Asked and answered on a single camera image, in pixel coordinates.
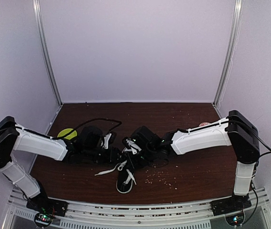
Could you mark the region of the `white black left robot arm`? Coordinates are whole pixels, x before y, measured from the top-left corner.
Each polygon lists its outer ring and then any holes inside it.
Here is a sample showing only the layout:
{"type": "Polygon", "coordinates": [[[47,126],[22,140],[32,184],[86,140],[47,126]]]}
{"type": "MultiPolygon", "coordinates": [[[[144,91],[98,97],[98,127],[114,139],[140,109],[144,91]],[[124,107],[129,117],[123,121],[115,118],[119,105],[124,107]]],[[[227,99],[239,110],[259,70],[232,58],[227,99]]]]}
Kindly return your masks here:
{"type": "Polygon", "coordinates": [[[92,120],[85,121],[59,137],[44,135],[27,129],[7,116],[0,122],[0,172],[25,195],[28,202],[41,212],[52,204],[42,184],[18,164],[14,151],[46,156],[64,163],[114,164],[121,158],[118,148],[111,146],[116,138],[113,129],[106,134],[92,120]]]}

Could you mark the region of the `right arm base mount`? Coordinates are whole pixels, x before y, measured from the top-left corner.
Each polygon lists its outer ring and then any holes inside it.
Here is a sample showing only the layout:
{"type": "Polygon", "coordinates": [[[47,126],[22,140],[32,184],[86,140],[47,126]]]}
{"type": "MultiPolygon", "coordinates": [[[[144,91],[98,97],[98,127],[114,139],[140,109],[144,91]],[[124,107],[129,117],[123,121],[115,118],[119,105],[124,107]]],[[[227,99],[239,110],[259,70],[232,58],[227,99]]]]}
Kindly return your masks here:
{"type": "Polygon", "coordinates": [[[251,207],[250,200],[242,200],[233,197],[214,200],[211,202],[211,209],[214,216],[224,215],[226,222],[233,227],[242,226],[245,222],[246,208],[251,207]]]}

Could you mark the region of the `black white canvas sneaker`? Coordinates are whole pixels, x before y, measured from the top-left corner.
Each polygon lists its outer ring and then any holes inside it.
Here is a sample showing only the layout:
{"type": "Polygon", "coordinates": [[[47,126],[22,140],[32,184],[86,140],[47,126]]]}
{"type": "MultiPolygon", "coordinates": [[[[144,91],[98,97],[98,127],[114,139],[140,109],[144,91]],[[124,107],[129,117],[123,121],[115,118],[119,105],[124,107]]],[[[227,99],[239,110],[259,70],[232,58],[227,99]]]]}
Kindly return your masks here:
{"type": "Polygon", "coordinates": [[[125,183],[127,182],[127,178],[130,178],[127,174],[127,169],[129,169],[134,176],[135,170],[138,168],[135,155],[132,155],[131,153],[129,153],[128,156],[122,155],[121,162],[125,159],[127,159],[127,164],[122,171],[119,171],[116,182],[116,189],[121,194],[129,193],[132,190],[133,185],[135,185],[132,180],[129,180],[127,184],[125,183]]]}

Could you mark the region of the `white shoelace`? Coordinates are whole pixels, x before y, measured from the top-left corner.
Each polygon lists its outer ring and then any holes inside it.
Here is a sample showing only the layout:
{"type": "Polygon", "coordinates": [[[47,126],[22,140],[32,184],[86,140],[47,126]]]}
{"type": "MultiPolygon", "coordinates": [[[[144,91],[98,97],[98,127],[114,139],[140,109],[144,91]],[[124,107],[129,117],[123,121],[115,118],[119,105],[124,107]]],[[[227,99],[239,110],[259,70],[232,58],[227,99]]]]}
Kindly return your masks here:
{"type": "MultiPolygon", "coordinates": [[[[127,148],[124,148],[124,150],[122,151],[123,152],[123,155],[124,156],[128,156],[130,152],[134,152],[134,150],[131,150],[131,149],[127,149],[127,148]]],[[[108,173],[111,173],[115,170],[118,170],[118,171],[122,171],[124,169],[124,167],[126,166],[127,164],[127,159],[123,160],[122,162],[119,162],[118,164],[116,164],[114,166],[114,168],[110,169],[110,170],[105,170],[105,171],[101,171],[97,174],[95,174],[95,176],[101,176],[101,175],[105,175],[105,174],[108,174],[108,173]]],[[[134,182],[134,184],[136,185],[136,180],[134,178],[134,176],[131,174],[130,170],[127,169],[127,174],[130,178],[127,178],[127,182],[125,182],[126,184],[129,182],[129,180],[132,180],[134,182]]]]}

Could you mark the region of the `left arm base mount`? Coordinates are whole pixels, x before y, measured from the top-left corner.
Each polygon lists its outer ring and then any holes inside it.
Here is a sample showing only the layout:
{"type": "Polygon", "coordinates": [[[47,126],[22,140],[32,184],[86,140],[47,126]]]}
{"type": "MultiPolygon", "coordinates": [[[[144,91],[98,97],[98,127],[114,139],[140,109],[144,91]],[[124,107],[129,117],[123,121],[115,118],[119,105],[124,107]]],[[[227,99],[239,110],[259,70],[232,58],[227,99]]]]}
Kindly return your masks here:
{"type": "Polygon", "coordinates": [[[68,208],[66,201],[48,199],[46,203],[35,202],[33,199],[27,200],[27,208],[35,210],[34,223],[39,228],[50,226],[56,217],[64,217],[68,208]]]}

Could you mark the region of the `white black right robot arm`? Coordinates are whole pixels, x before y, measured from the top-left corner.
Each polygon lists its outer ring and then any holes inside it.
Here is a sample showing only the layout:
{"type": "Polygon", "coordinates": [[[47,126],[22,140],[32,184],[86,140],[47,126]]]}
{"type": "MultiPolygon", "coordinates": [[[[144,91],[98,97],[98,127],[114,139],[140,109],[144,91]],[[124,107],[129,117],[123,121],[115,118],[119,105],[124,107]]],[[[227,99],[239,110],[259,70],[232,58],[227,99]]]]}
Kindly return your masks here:
{"type": "Polygon", "coordinates": [[[260,146],[271,154],[271,147],[259,137],[258,129],[237,110],[231,110],[227,117],[216,122],[176,129],[163,137],[142,126],[131,137],[124,138],[123,143],[122,153],[128,161],[125,167],[121,167],[117,181],[117,190],[121,193],[128,193],[136,184],[134,172],[144,163],[157,159],[168,161],[171,154],[183,156],[201,149],[232,146],[237,159],[236,173],[232,195],[225,201],[233,211],[249,201],[254,171],[263,157],[260,146]]]}

